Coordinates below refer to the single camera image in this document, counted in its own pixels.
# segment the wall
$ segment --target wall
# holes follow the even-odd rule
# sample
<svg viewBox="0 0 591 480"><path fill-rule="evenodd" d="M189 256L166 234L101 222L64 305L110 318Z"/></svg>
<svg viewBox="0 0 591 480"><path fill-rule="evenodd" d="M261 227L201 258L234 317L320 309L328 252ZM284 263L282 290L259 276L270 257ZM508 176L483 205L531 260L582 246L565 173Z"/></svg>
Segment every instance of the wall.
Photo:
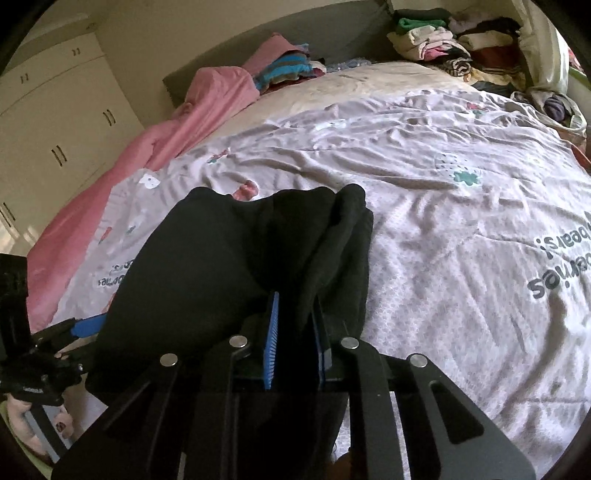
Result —
<svg viewBox="0 0 591 480"><path fill-rule="evenodd" d="M122 0L97 30L109 64L145 125L173 111L162 78L201 53L246 30L285 15L343 0ZM474 0L394 0L397 8L445 7ZM494 4L501 12L511 0Z"/></svg>

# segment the metal screw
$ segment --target metal screw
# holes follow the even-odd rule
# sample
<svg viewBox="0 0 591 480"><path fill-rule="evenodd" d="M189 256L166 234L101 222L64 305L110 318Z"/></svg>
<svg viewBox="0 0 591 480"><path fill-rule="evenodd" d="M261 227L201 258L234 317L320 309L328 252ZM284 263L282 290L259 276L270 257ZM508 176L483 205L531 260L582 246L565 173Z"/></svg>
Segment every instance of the metal screw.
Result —
<svg viewBox="0 0 591 480"><path fill-rule="evenodd" d="M234 335L230 338L230 345L232 345L234 348L242 348L243 346L246 346L247 343L248 338L246 338L244 335Z"/></svg>
<svg viewBox="0 0 591 480"><path fill-rule="evenodd" d="M174 353L165 353L160 357L160 365L163 367L173 367L177 364L178 357Z"/></svg>
<svg viewBox="0 0 591 480"><path fill-rule="evenodd" d="M340 344L347 350L355 350L359 346L359 340L353 337L344 337Z"/></svg>
<svg viewBox="0 0 591 480"><path fill-rule="evenodd" d="M420 353L415 353L414 355L411 355L410 362L411 365L414 365L415 367L419 368L426 367L428 364L427 357L421 355Z"/></svg>

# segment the headboard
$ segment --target headboard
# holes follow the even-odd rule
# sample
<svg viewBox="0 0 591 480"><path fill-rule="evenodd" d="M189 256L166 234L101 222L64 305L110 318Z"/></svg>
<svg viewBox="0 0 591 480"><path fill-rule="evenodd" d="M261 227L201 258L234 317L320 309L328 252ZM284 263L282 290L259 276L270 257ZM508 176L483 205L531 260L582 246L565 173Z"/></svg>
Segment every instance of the headboard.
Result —
<svg viewBox="0 0 591 480"><path fill-rule="evenodd" d="M293 44L308 43L310 57L327 64L355 57L375 61L399 60L386 34L392 17L385 2L358 0L312 8L245 31L199 55L164 79L174 106L184 101L195 72L201 67L240 66L274 32Z"/></svg>

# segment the pink towel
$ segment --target pink towel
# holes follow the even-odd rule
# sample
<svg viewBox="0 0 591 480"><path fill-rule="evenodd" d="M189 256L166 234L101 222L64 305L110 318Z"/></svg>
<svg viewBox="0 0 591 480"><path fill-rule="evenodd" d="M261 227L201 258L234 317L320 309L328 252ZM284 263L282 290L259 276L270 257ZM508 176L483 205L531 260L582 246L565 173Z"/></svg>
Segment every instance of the pink towel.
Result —
<svg viewBox="0 0 591 480"><path fill-rule="evenodd" d="M302 48L289 43L281 34L273 33L272 37L263 42L252 57L242 65L242 68L252 76L258 75L283 54L294 50L304 51Z"/></svg>
<svg viewBox="0 0 591 480"><path fill-rule="evenodd" d="M173 118L147 128L113 168L62 208L27 256L27 309L33 332L51 322L57 303L85 258L111 188L140 168L166 166L258 97L251 75L240 67L198 70L185 103Z"/></svg>

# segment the black garment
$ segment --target black garment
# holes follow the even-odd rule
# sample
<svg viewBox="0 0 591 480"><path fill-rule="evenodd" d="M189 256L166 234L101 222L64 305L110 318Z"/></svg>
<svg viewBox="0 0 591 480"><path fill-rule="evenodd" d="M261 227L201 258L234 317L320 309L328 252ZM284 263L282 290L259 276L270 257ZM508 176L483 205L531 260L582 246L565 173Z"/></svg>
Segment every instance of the black garment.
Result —
<svg viewBox="0 0 591 480"><path fill-rule="evenodd" d="M517 30L521 28L515 20L509 17L499 17L495 18L494 20L486 20L484 22L480 22L474 28L470 30L466 30L462 32L461 35L470 35L472 33L485 33L489 30L496 30L497 32L506 33L507 35L511 35L512 37L517 37Z"/></svg>
<svg viewBox="0 0 591 480"><path fill-rule="evenodd" d="M199 358L238 333L247 317L262 314L269 293L278 291L274 387L284 394L246 399L252 408L242 443L252 450L243 452L242 464L254 470L245 478L322 475L346 398L302 391L307 379L299 359L311 353L302 348L304 332L318 295L333 339L361 334L372 226L357 185L336 194L286 190L253 202L192 190L122 282L96 341L87 388L108 401L104 393L123 391L164 353Z"/></svg>
<svg viewBox="0 0 591 480"><path fill-rule="evenodd" d="M481 92L496 93L497 95L502 95L507 98L510 98L513 92L517 92L517 89L512 83L508 83L507 85L497 85L496 83L481 81L476 82L472 86Z"/></svg>

